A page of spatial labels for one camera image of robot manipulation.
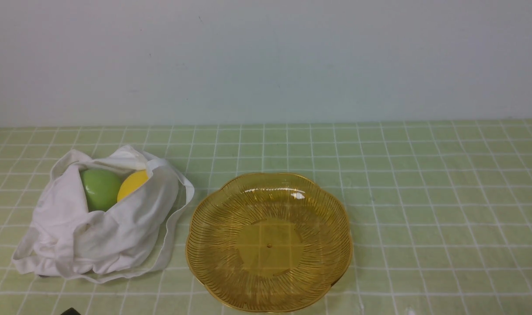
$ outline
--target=green tablecloth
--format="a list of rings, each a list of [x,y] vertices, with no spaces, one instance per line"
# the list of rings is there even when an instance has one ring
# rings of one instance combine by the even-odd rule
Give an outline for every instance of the green tablecloth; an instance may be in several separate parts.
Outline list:
[[[344,202],[351,267],[296,315],[532,314],[532,120],[486,120],[2,128],[0,315],[241,313],[187,268],[191,211],[161,273],[93,285],[10,265],[56,159],[72,148],[107,156],[124,144],[166,157],[199,200],[238,174],[290,171]]]

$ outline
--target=green apple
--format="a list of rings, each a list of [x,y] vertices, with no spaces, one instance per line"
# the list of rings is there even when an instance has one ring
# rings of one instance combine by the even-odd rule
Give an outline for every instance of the green apple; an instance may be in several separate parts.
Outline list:
[[[116,203],[122,180],[105,169],[88,169],[80,172],[89,211],[106,211]]]

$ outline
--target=yellow lemon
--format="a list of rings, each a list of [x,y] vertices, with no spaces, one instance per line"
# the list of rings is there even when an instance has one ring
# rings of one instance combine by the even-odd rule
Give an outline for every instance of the yellow lemon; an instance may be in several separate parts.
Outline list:
[[[116,202],[119,202],[127,195],[130,195],[130,193],[138,189],[148,179],[149,177],[147,177],[147,172],[145,170],[137,171],[134,174],[128,176],[124,183],[122,183],[122,186],[120,186],[120,191],[118,191],[118,197],[116,198]]]

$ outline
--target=yellow plate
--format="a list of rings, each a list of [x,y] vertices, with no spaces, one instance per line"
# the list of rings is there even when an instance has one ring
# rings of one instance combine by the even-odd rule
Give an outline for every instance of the yellow plate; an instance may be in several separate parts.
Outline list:
[[[247,174],[195,210],[190,270],[225,305],[288,312],[323,297],[352,255],[344,206],[296,174]]]

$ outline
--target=white grid line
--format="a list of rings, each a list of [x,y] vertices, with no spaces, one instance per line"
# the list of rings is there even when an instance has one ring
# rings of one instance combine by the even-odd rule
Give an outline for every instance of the white grid line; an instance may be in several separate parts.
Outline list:
[[[383,129],[382,125],[380,125],[380,133],[382,134],[382,140],[384,141],[385,140],[385,138],[384,138],[384,129]],[[386,143],[384,144],[384,147],[386,148],[386,154],[388,155],[388,159],[390,159],[390,152],[388,151],[388,146],[386,146]],[[398,181],[396,180],[396,174],[394,173],[394,166],[392,165],[392,163],[390,163],[390,171],[392,172],[392,178],[394,179],[394,183],[398,184]],[[400,204],[403,205],[402,195],[399,194],[399,193],[398,193],[398,198],[400,200]],[[372,210],[375,212],[375,217],[377,217],[376,208],[373,207]],[[404,215],[404,220],[406,221],[407,232],[408,232],[408,235],[410,236],[411,244],[415,245],[414,236],[411,233],[410,223],[408,221],[408,218],[407,218],[407,215],[406,215],[406,210],[404,209],[404,207],[402,207],[402,213]],[[427,283],[425,281],[425,277],[423,275],[423,272],[421,271],[421,263],[419,261],[419,258],[417,257],[417,251],[415,249],[414,249],[414,257],[415,257],[415,261],[417,263],[417,266],[420,268],[419,275],[420,275],[421,281],[423,283],[423,290],[425,291],[425,293],[427,293],[428,292]],[[426,299],[427,299],[427,304],[429,306],[429,312],[431,314],[433,314],[433,306],[431,305],[431,300],[427,296],[426,296]]]
[[[434,134],[434,132],[433,132],[433,129],[430,128],[430,131],[431,131],[431,137],[432,137],[432,140],[435,141],[435,134]],[[450,176],[450,171],[449,171],[449,169],[448,169],[448,166],[446,166],[446,162],[444,161],[443,158],[441,158],[441,160],[442,160],[442,163],[445,165],[445,168],[446,168],[446,175],[448,176],[448,180],[452,183],[453,180],[452,180],[452,177]],[[457,202],[460,202],[460,198],[459,198],[459,195],[458,195],[458,191],[457,191],[455,188],[453,188],[453,191],[454,191],[454,197],[456,198],[456,201],[457,201]],[[464,211],[464,207],[463,207],[463,206],[460,206],[460,212],[462,213],[465,222],[469,223],[468,216],[466,215],[466,212]],[[474,242],[474,245],[476,246],[476,251],[477,251],[477,253],[478,253],[478,256],[479,256],[480,260],[481,260],[482,263],[483,263],[483,262],[484,262],[483,255],[482,255],[482,253],[481,253],[480,247],[479,247],[479,245],[478,245],[478,242],[477,242],[477,240],[476,240],[476,237],[475,237],[474,232],[472,231],[472,228],[471,228],[470,225],[468,225],[468,230],[470,231],[470,236],[472,237],[472,241]],[[490,284],[491,284],[491,288],[492,288],[493,292],[494,292],[494,293],[497,293],[497,290],[495,289],[495,284],[494,284],[494,282],[493,282],[492,277],[490,277],[489,272],[488,272],[487,270],[485,271],[485,273],[486,273],[486,275],[487,275],[487,278],[489,279],[489,282],[490,282]],[[458,281],[458,278],[456,278],[456,281],[457,281],[457,283],[458,283],[458,289],[459,289],[459,291],[460,291],[461,293],[463,293],[462,288],[461,288],[461,286],[460,286],[460,281]],[[501,308],[502,313],[505,313],[505,311],[503,310],[503,307],[502,307],[502,305],[501,305],[501,301],[498,299],[498,297],[497,297],[496,299],[497,299],[497,303],[499,304],[499,307]],[[462,297],[462,302],[464,303],[464,307],[466,308],[466,313],[469,314],[468,307],[467,307],[467,305],[466,305],[466,303],[465,303],[465,301],[464,301],[464,297]]]
[[[31,140],[32,140],[32,138],[34,137],[35,132],[36,132],[36,128],[32,131],[31,137],[28,139],[28,144],[31,143]],[[22,156],[24,155],[24,152],[26,151],[26,149],[27,149],[27,146],[25,145],[24,148],[23,148],[23,150],[21,151],[20,157],[22,157]],[[11,174],[12,174],[11,172],[8,172],[8,174],[6,175],[6,178],[3,180],[2,184],[0,185],[0,187],[3,187],[3,185],[6,183],[7,179],[9,178],[9,176],[10,176]],[[30,185],[31,181],[32,181],[32,176],[29,178],[26,187],[28,187],[28,186]],[[21,201],[21,199],[22,199],[22,197],[23,197],[23,195],[24,195],[25,192],[26,192],[26,190],[23,190],[23,192],[22,192],[22,194],[20,195],[19,199],[15,202],[15,205],[18,205],[18,204],[19,204],[19,202]],[[14,210],[11,209],[11,210],[10,210],[10,214],[8,215],[6,221],[4,222],[4,225],[6,225],[6,224],[10,221],[11,215],[12,215],[13,213],[14,213]],[[2,228],[0,229],[0,235],[2,235],[3,228],[4,228],[4,227],[2,226]],[[2,280],[0,281],[0,289],[2,288],[2,284],[3,284],[3,282],[5,281],[5,279],[6,279],[6,277],[7,277],[7,274],[9,273],[9,271],[10,271],[10,269],[8,268],[8,269],[6,270],[6,272],[4,273],[4,275],[3,275],[3,277],[2,277]]]
[[[509,139],[509,142],[511,143],[511,145],[512,145],[512,147],[514,148],[515,152],[517,153],[519,160],[522,162],[522,164],[524,165],[524,167],[526,167],[526,173],[528,174],[528,176],[529,176],[530,179],[532,180],[532,174],[530,173],[530,171],[528,171],[528,167],[526,166],[526,162],[525,162],[524,159],[522,159],[522,157],[520,156],[520,154],[519,154],[519,152],[518,152],[518,149],[516,149],[516,146],[514,146],[514,145],[512,144],[512,140],[511,140],[511,138],[510,138],[510,136],[509,136],[509,133],[507,133],[505,126],[503,126],[503,125],[501,124],[501,127],[502,127],[502,130],[503,130],[503,131],[505,132],[505,134],[507,135],[507,138]],[[505,178],[505,174],[504,174],[502,171],[501,171],[500,173],[501,173],[501,175],[503,175],[503,178],[506,180],[506,178]],[[520,213],[522,213],[522,217],[524,218],[524,221],[526,222],[526,225],[528,225],[530,231],[532,232],[532,224],[530,224],[530,220],[528,220],[528,217],[526,217],[526,213],[524,213],[524,211],[522,210],[522,207],[519,207],[519,209],[520,209]]]
[[[334,139],[335,138],[336,138],[336,128],[334,128]],[[344,188],[343,188],[344,181],[342,180],[342,176],[341,176],[341,163],[340,163],[340,159],[339,158],[337,159],[337,163],[338,163],[338,169],[340,170],[339,173],[340,173],[340,184],[342,185],[342,188],[341,188],[342,199],[345,202]],[[374,218],[375,218],[376,223],[378,223],[378,217],[376,215],[374,202],[372,201],[372,190],[370,188],[369,177],[367,177],[367,186],[369,187],[369,195],[370,195],[370,198],[371,198],[372,211],[374,213]],[[380,228],[377,227],[376,229],[378,231],[378,237],[379,237],[380,245],[382,246],[383,243],[382,243],[382,236],[381,236],[381,233],[380,233]],[[394,313],[396,313],[396,315],[398,315],[398,306],[396,305],[396,299],[394,298],[394,288],[393,288],[393,285],[392,285],[392,278],[390,278],[390,271],[388,270],[388,261],[386,259],[386,253],[384,252],[384,250],[382,251],[382,259],[384,261],[384,267],[386,267],[386,277],[388,277],[388,284],[390,285],[390,292],[392,293],[392,304],[394,306]],[[357,269],[355,269],[355,281],[357,283],[359,283]],[[364,307],[364,305],[362,303],[361,293],[358,292],[358,295],[359,295],[359,298],[360,298],[361,309],[362,309],[363,313],[365,313],[365,307]]]
[[[188,166],[190,165],[190,156],[192,156],[192,148],[194,147],[194,139],[196,139],[196,130],[195,129],[194,129],[194,134],[192,135],[192,145],[190,146],[190,152],[188,153],[188,162],[186,163],[186,169],[188,169]],[[192,285],[190,287],[190,299],[188,299],[188,315],[190,315],[190,309],[192,308],[192,297],[194,296],[194,281],[196,281],[196,277],[194,275],[192,275]]]
[[[481,127],[479,126],[479,124],[478,124],[477,122],[476,122],[476,125],[478,125],[478,130],[480,131],[480,134],[482,134],[482,136],[483,136],[483,132],[481,131]],[[497,160],[495,159],[495,155],[491,155],[491,157],[492,157],[493,161],[495,162],[495,164],[498,165]],[[501,168],[499,169],[499,172],[501,173],[501,176],[503,177],[503,180],[504,180],[505,182],[508,183],[508,181],[507,181],[507,179],[506,179],[506,177],[505,177],[505,174],[503,173],[503,170],[502,170]],[[480,186],[481,186],[481,190],[482,190],[482,192],[483,192],[483,196],[484,196],[486,202],[489,203],[489,199],[488,199],[488,197],[487,197],[487,193],[486,193],[485,190],[483,189],[483,185],[481,184],[481,179],[480,179],[480,177],[479,177],[478,174],[476,174],[476,179],[477,179],[478,183],[479,183]],[[509,187],[509,191],[510,191],[510,193],[511,193],[513,196],[516,196],[516,195],[514,194],[514,192],[512,191],[512,188]],[[498,219],[497,219],[497,217],[496,217],[496,215],[495,215],[495,211],[491,211],[491,214],[493,215],[495,221],[498,222]],[[505,236],[505,233],[504,233],[503,229],[502,229],[501,227],[499,227],[498,229],[499,229],[499,232],[501,233],[501,236],[502,236],[503,241],[505,242],[505,244],[510,245],[510,244],[509,244],[509,241],[508,241],[508,239],[507,239],[507,237]],[[520,265],[519,265],[519,263],[518,263],[518,260],[516,259],[516,255],[514,255],[514,253],[512,252],[512,247],[509,246],[509,247],[507,247],[507,249],[509,250],[509,253],[510,253],[510,255],[512,256],[512,259],[513,259],[513,261],[515,262],[516,267],[520,268]],[[526,274],[525,274],[522,270],[520,270],[520,273],[522,274],[522,277],[524,277],[524,279],[525,279],[525,281],[526,281],[526,285],[528,286],[528,290],[530,290],[530,295],[532,295],[532,286],[530,285],[530,281],[528,280],[528,277],[526,276]]]
[[[172,129],[170,130],[170,133],[168,134],[168,141],[167,141],[168,144],[167,144],[166,149],[164,150],[165,155],[168,153],[168,148],[169,148],[170,138],[171,138],[171,137],[172,137]],[[155,299],[155,305],[153,306],[153,313],[152,313],[153,315],[155,315],[155,313],[157,312],[157,306],[159,305],[159,297],[160,297],[160,295],[161,295],[161,286],[162,286],[162,284],[163,284],[163,279],[164,279],[164,272],[165,272],[165,270],[162,271],[162,273],[161,273],[161,277],[160,277],[160,279],[159,279],[159,287],[158,287],[158,289],[157,289],[157,296],[156,296],[156,299]]]

